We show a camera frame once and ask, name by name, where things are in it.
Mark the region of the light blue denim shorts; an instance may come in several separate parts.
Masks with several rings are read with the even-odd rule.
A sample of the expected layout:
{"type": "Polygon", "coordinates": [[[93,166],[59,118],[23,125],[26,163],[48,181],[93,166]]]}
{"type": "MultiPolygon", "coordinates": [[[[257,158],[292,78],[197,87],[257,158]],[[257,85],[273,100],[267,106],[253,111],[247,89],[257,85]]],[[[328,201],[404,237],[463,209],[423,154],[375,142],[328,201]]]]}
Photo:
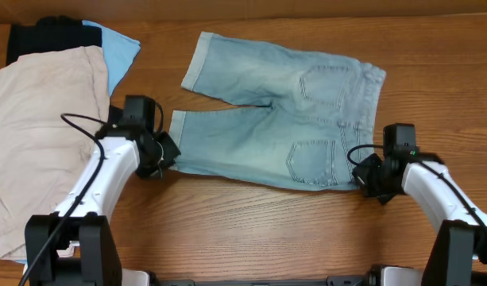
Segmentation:
{"type": "Polygon", "coordinates": [[[301,191],[351,191],[385,71],[347,56],[200,34],[182,87],[229,104],[172,115],[179,172],[301,191]]]}

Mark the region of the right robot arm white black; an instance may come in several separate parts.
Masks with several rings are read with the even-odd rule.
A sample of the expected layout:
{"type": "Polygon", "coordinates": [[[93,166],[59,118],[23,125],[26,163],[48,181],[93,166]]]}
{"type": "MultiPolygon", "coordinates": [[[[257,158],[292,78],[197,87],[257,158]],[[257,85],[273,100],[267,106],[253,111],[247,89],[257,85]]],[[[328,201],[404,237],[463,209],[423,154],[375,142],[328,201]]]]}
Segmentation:
{"type": "Polygon", "coordinates": [[[424,270],[378,265],[364,285],[487,285],[487,214],[436,154],[394,152],[385,159],[372,154],[352,174],[364,195],[381,204],[396,195],[411,197],[437,234],[424,270]]]}

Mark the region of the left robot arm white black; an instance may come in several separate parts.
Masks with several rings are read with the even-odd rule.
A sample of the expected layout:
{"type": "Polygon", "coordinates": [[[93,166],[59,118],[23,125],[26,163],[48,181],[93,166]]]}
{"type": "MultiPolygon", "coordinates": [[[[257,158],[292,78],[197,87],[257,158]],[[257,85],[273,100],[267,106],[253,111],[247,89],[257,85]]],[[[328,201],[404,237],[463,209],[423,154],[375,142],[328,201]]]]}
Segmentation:
{"type": "Polygon", "coordinates": [[[132,174],[157,178],[180,150],[164,131],[104,125],[82,175],[51,214],[25,226],[27,269],[22,285],[156,285],[154,272],[122,267],[110,218],[132,174]]]}

